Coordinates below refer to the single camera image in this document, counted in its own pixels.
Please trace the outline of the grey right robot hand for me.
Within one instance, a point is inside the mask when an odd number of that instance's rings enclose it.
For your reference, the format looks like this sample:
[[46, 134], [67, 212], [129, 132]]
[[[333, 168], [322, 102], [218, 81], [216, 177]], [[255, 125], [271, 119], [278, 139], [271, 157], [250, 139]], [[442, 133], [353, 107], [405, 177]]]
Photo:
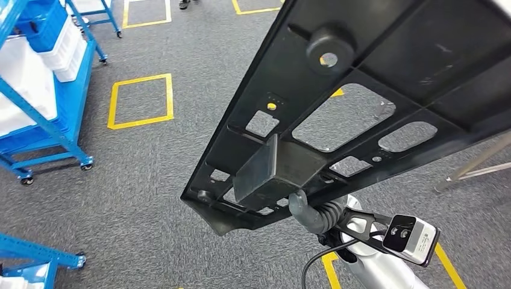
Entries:
[[308, 204], [305, 192], [300, 189], [289, 195], [289, 211], [295, 220], [313, 234], [320, 234], [322, 219], [319, 211]]

